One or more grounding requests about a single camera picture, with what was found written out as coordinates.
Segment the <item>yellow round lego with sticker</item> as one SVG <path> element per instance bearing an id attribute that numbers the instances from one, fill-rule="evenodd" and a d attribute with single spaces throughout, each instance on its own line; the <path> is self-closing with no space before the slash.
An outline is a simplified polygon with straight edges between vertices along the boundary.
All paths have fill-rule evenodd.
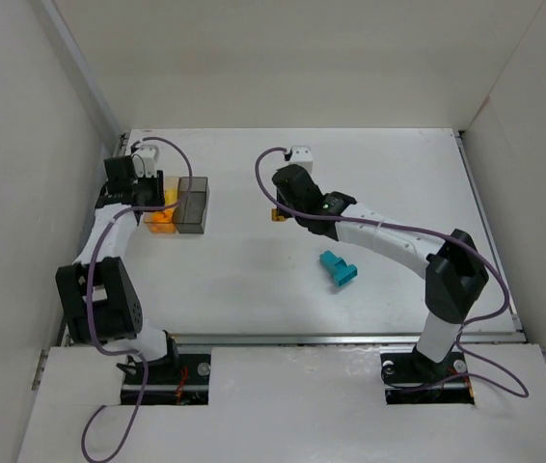
<path id="1" fill-rule="evenodd" d="M 280 209 L 278 208 L 271 209 L 271 220 L 273 222 L 282 223 L 282 222 L 285 222 L 287 219 L 288 217 Z"/>

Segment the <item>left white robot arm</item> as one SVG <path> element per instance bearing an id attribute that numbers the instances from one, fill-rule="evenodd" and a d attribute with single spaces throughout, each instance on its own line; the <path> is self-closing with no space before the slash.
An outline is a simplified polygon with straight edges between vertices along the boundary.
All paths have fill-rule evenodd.
<path id="1" fill-rule="evenodd" d="M 179 368 L 176 343 L 150 327 L 123 263 L 140 206 L 164 206 L 163 172 L 153 146 L 104 161 L 106 181 L 96 200 L 94 224 L 78 257 L 55 275 L 64 318 L 76 344 L 98 343 L 109 352 L 135 351 L 155 367 Z"/>

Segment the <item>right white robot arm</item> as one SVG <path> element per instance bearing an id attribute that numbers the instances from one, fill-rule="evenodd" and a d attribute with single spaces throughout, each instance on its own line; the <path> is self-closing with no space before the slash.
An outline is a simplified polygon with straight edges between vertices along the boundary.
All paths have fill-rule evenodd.
<path id="1" fill-rule="evenodd" d="M 445 237 L 398 230 L 348 195 L 322 193 L 297 164 L 278 170 L 272 182 L 282 205 L 306 215 L 295 220 L 309 232 L 373 251 L 424 280 L 428 316 L 415 350 L 425 363 L 443 363 L 489 280 L 482 261 L 469 252 L 476 248 L 472 237 L 459 229 Z"/>

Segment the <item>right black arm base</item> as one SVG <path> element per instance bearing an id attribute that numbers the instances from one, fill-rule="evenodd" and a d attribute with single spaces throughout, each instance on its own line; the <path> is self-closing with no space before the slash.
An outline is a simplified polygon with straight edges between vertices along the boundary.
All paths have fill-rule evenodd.
<path id="1" fill-rule="evenodd" d="M 461 352 L 451 351 L 436 364 L 415 350 L 384 351 L 380 361 L 388 405 L 475 404 Z"/>

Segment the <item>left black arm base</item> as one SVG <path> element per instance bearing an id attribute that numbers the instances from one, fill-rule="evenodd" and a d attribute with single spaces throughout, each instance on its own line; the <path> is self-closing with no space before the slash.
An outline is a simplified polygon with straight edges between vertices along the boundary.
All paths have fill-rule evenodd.
<path id="1" fill-rule="evenodd" d="M 132 356 L 117 363 L 123 374 L 121 405 L 135 405 L 141 390 L 144 367 Z M 209 399 L 211 350 L 193 346 L 180 347 L 178 356 L 149 363 L 149 376 L 143 405 L 201 406 Z"/>

